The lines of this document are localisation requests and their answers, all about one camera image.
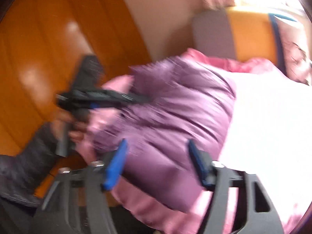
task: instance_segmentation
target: dark jacket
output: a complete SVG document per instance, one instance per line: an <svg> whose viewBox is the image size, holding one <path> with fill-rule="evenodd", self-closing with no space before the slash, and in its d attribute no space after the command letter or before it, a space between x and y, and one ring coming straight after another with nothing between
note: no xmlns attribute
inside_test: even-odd
<svg viewBox="0 0 312 234"><path fill-rule="evenodd" d="M37 207L40 200L33 194L56 163L56 146L57 140L46 123L20 154L0 155L0 197Z"/></svg>

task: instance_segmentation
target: orange wooden cabinet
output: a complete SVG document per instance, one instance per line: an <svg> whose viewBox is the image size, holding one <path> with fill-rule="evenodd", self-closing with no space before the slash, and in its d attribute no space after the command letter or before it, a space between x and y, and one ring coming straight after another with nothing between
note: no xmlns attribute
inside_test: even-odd
<svg viewBox="0 0 312 234"><path fill-rule="evenodd" d="M0 23L0 154L16 155L55 111L85 54L96 54L105 78L150 62L123 0L15 0ZM35 194L44 196L60 167L79 169L76 155L61 159Z"/></svg>

